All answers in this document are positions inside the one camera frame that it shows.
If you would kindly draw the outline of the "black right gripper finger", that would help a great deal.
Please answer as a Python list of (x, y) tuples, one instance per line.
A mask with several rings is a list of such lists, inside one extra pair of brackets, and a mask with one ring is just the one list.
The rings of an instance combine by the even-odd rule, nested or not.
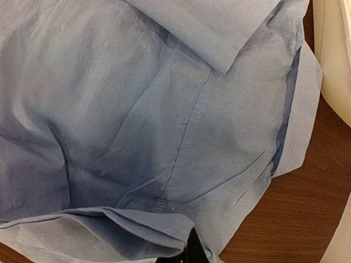
[(156, 263), (209, 263), (196, 230), (193, 228), (184, 250), (170, 258), (157, 258)]

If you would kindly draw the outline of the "light blue long sleeve shirt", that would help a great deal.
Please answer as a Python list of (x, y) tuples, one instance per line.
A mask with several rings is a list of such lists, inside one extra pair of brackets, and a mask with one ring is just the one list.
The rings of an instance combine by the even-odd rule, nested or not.
[(218, 262), (299, 168), (308, 1), (1, 1), (1, 243), (33, 262)]

